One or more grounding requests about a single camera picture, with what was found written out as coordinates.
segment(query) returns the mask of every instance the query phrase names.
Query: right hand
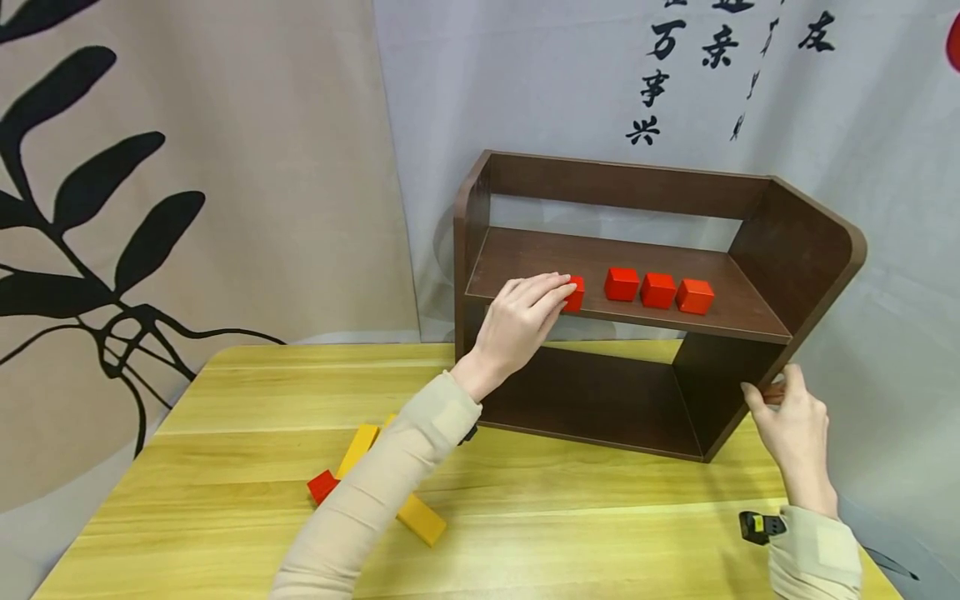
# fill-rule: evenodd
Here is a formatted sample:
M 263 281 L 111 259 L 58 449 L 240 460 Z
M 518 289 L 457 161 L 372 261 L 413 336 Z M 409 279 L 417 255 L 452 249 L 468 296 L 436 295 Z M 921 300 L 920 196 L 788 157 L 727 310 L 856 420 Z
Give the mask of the right hand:
M 577 288 L 569 281 L 569 275 L 556 273 L 507 281 L 473 349 L 450 371 L 470 397 L 479 402 L 533 357 Z
M 790 504 L 837 518 L 827 473 L 827 406 L 806 390 L 800 366 L 784 367 L 783 381 L 766 394 L 749 383 L 741 387 L 760 439 L 780 467 Z

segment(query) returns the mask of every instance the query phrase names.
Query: wooden shelf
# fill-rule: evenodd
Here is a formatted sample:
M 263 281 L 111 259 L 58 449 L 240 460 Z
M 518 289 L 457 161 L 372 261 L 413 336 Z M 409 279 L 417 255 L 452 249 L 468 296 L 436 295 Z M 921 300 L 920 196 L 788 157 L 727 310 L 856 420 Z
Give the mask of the wooden shelf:
M 726 252 L 496 228 L 496 194 L 741 223 Z M 867 254 L 859 229 L 777 178 L 491 150 L 457 193 L 453 246 L 458 359 L 508 279 L 553 271 L 584 278 L 572 314 L 687 332 L 671 365 L 541 348 L 481 422 L 705 463 L 748 412 L 740 383 L 773 382 Z M 704 279 L 716 298 L 703 316 L 607 300 L 610 267 Z
M 669 273 L 708 281 L 716 294 L 705 316 L 647 308 L 633 302 L 607 300 L 603 291 L 609 267 L 644 273 Z M 523 229 L 489 228 L 467 285 L 467 297 L 490 301 L 507 279 L 558 271 L 584 278 L 583 308 L 575 314 L 694 331 L 710 335 L 785 345 L 790 332 L 726 252 L 711 252 L 560 235 Z
M 673 367 L 661 363 L 541 348 L 488 396 L 480 423 L 704 460 Z

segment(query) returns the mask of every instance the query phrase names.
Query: shelf board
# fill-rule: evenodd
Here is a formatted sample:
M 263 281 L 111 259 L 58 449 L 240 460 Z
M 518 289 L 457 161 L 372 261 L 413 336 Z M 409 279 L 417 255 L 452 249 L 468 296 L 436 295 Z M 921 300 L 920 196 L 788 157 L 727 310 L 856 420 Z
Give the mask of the shelf board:
M 680 285 L 690 277 L 708 281 L 716 298 L 705 316 L 607 300 L 603 284 L 610 267 L 668 273 Z M 725 252 L 658 246 L 595 237 L 488 228 L 467 286 L 467 298 L 489 302 L 508 279 L 539 273 L 570 273 L 587 290 L 578 317 L 602 319 L 785 345 L 790 332 Z
M 673 367 L 541 348 L 484 400 L 480 423 L 702 461 Z

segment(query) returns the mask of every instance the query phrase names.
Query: red circle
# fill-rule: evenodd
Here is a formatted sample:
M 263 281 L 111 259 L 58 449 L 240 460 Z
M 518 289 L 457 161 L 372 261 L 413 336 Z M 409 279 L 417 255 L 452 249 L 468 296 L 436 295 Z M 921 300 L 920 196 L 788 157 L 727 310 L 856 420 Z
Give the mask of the red circle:
M 953 20 L 947 36 L 947 60 L 955 70 L 960 71 L 960 13 Z

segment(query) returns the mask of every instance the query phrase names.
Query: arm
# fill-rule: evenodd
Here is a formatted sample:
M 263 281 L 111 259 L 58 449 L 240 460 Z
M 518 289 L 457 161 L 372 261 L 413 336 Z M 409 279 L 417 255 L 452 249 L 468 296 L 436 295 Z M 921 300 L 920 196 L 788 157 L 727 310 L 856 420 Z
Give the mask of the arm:
M 770 583 L 784 600 L 856 600 L 862 579 L 859 545 L 840 522 L 827 473 L 827 406 L 806 390 L 800 367 L 787 365 L 783 376 L 766 395 L 743 384 L 790 503 L 780 510 L 786 533 L 770 538 Z
M 360 569 L 407 496 L 480 417 L 480 401 L 530 360 L 576 287 L 569 276 L 512 279 L 473 350 L 414 396 L 294 541 L 272 599 L 350 598 Z

